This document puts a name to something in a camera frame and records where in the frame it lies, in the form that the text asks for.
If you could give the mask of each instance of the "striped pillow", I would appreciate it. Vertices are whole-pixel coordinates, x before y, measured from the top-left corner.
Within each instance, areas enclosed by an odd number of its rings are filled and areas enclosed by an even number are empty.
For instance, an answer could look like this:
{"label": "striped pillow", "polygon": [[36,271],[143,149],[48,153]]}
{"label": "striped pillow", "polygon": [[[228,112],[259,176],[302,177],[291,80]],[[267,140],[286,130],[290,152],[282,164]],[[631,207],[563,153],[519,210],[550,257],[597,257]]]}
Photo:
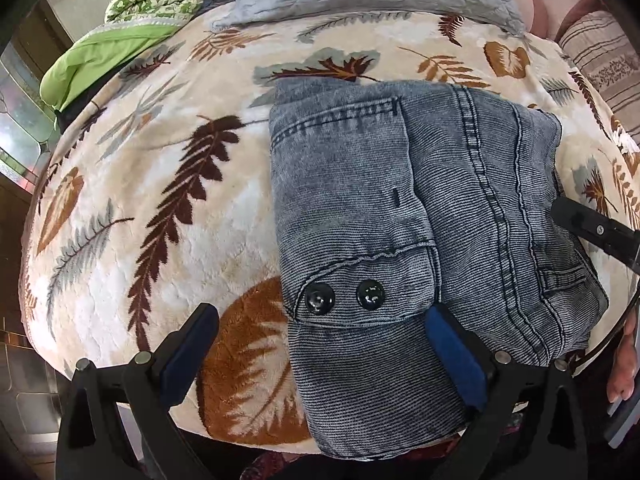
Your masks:
{"label": "striped pillow", "polygon": [[640,58],[618,22],[604,10],[592,12],[569,27],[558,43],[640,142]]}

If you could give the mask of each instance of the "green blanket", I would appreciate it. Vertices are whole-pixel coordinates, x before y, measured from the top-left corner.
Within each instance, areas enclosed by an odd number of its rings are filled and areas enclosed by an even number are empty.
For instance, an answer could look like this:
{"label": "green blanket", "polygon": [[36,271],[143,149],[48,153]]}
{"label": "green blanket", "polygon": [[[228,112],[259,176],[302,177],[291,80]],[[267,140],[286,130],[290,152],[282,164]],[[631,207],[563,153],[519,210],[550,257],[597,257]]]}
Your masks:
{"label": "green blanket", "polygon": [[42,100],[63,110],[110,69],[174,35],[201,4],[202,0],[111,0],[104,25],[76,41],[44,75]]}

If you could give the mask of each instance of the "person's hand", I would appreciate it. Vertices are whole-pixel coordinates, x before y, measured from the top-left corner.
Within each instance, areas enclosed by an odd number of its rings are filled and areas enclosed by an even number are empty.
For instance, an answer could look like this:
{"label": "person's hand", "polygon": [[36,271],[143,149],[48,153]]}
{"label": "person's hand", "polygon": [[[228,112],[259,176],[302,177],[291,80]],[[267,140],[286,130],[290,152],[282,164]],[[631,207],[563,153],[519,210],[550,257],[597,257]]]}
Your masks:
{"label": "person's hand", "polygon": [[627,400],[634,392],[634,378],[638,370],[638,354],[636,353],[636,310],[626,318],[622,340],[616,350],[613,368],[607,382],[609,402],[618,399]]}

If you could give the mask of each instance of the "fleece blanket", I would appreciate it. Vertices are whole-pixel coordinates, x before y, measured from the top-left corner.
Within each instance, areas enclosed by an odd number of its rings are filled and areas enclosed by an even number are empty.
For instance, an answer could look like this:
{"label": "fleece blanket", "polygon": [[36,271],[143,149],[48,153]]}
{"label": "fleece blanket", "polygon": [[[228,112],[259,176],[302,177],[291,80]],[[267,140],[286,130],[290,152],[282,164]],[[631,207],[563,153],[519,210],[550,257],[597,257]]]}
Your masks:
{"label": "fleece blanket", "polygon": [[[640,154],[560,48],[456,15],[376,11],[212,32],[197,18],[124,68],[61,138],[31,208],[21,296],[34,348],[71,377],[154,349],[201,302],[220,334],[176,423],[215,439],[318,452],[287,354],[270,188],[278,78],[423,79],[494,92],[558,116],[566,194],[640,227]],[[496,124],[495,135],[500,135]],[[586,249],[610,299],[631,272]]]}

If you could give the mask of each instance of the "glass pane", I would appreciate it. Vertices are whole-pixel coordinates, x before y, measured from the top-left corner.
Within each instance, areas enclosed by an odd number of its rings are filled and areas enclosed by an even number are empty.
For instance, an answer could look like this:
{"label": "glass pane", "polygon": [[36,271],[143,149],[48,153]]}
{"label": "glass pane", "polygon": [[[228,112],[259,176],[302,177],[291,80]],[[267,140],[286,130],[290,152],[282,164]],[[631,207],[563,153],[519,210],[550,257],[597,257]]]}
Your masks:
{"label": "glass pane", "polygon": [[38,143],[7,114],[0,114],[0,148],[27,168],[33,168],[40,155]]}
{"label": "glass pane", "polygon": [[15,397],[11,394],[0,395],[0,417],[2,424],[15,441],[15,437],[25,433]]}
{"label": "glass pane", "polygon": [[42,170],[47,165],[50,158],[51,158],[51,153],[49,152],[42,153],[38,157],[38,160],[36,161],[36,165],[33,168],[33,173],[35,173],[36,175],[42,174]]}
{"label": "glass pane", "polygon": [[0,343],[0,394],[11,389],[11,375],[9,375],[9,361],[6,355],[6,345]]}
{"label": "glass pane", "polygon": [[7,347],[9,356],[9,372],[11,374],[12,392],[48,393],[45,362],[33,350]]}
{"label": "glass pane", "polygon": [[58,432],[60,421],[53,408],[51,394],[18,394],[15,400],[27,433]]}
{"label": "glass pane", "polygon": [[45,151],[53,153],[56,149],[56,146],[58,145],[60,137],[62,137],[62,135],[60,134],[60,126],[58,123],[55,123],[55,127],[51,131],[49,140],[47,140],[47,149]]}
{"label": "glass pane", "polygon": [[49,138],[53,121],[49,119],[27,94],[15,83],[0,64],[0,94],[7,113],[38,142]]}
{"label": "glass pane", "polygon": [[9,43],[2,56],[0,64],[9,73],[16,84],[27,94],[29,99],[51,120],[55,121],[56,115],[52,108],[40,98],[40,81],[31,73],[31,70],[22,61],[22,58]]}
{"label": "glass pane", "polygon": [[8,177],[9,180],[15,182],[18,186],[20,186],[20,182],[24,179],[14,170],[11,166],[4,163],[3,160],[3,152],[0,148],[0,173],[2,173],[5,177]]}

